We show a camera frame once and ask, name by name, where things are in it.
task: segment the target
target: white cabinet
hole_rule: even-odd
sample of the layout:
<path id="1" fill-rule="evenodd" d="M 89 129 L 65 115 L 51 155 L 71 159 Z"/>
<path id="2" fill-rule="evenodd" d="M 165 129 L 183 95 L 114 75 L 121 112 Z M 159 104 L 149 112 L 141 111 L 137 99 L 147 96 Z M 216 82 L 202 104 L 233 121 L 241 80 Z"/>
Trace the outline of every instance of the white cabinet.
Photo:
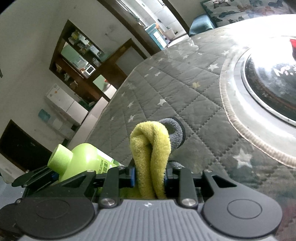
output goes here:
<path id="1" fill-rule="evenodd" d="M 56 84 L 46 94 L 45 99 L 55 111 L 74 125 L 81 125 L 88 113 Z"/>
<path id="2" fill-rule="evenodd" d="M 84 109 L 78 102 L 74 101 L 66 114 L 71 117 L 79 125 L 82 124 L 84 118 L 86 117 L 88 111 Z"/>
<path id="3" fill-rule="evenodd" d="M 46 95 L 55 106 L 59 107 L 63 111 L 67 111 L 74 102 L 74 99 L 63 91 L 59 86 L 54 85 L 53 88 Z"/>

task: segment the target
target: yellow towel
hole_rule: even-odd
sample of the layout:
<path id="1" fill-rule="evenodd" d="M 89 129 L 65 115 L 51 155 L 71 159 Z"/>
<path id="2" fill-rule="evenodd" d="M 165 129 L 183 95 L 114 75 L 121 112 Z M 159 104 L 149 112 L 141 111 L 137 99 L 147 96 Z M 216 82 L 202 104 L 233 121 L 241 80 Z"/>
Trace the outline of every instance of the yellow towel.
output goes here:
<path id="1" fill-rule="evenodd" d="M 139 123 L 131 133 L 130 148 L 135 160 L 137 183 L 129 198 L 165 199 L 164 176 L 171 152 L 165 126 L 156 121 Z"/>

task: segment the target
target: microfiber cloth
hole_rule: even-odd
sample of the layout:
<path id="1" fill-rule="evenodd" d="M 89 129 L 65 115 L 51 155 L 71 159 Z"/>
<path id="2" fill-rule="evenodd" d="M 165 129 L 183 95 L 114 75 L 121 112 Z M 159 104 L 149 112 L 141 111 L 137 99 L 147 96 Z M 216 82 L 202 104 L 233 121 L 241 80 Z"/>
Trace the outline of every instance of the microfiber cloth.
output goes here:
<path id="1" fill-rule="evenodd" d="M 127 198 L 165 199 L 164 176 L 172 150 L 185 140 L 185 130 L 176 118 L 139 123 L 131 133 L 130 148 L 136 166 L 136 186 Z"/>

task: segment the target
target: black glass lid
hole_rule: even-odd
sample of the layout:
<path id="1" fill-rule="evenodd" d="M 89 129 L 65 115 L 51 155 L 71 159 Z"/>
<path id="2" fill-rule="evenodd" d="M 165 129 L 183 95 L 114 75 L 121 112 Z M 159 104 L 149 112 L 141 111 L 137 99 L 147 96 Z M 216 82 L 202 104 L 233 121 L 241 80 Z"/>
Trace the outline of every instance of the black glass lid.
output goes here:
<path id="1" fill-rule="evenodd" d="M 246 61 L 250 88 L 265 104 L 296 121 L 296 48 L 289 39 L 254 48 Z"/>

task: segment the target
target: butterfly pattern pillowcase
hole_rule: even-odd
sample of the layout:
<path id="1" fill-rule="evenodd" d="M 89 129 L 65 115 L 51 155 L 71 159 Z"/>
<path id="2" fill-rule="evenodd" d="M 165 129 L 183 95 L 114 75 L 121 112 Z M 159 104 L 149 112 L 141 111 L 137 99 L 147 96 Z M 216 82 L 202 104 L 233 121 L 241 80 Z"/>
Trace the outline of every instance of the butterfly pattern pillowcase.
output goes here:
<path id="1" fill-rule="evenodd" d="M 202 5 L 212 18 L 224 18 L 252 8 L 249 0 L 210 0 Z"/>
<path id="2" fill-rule="evenodd" d="M 202 5 L 218 27 L 250 18 L 294 13 L 283 0 L 211 0 Z"/>

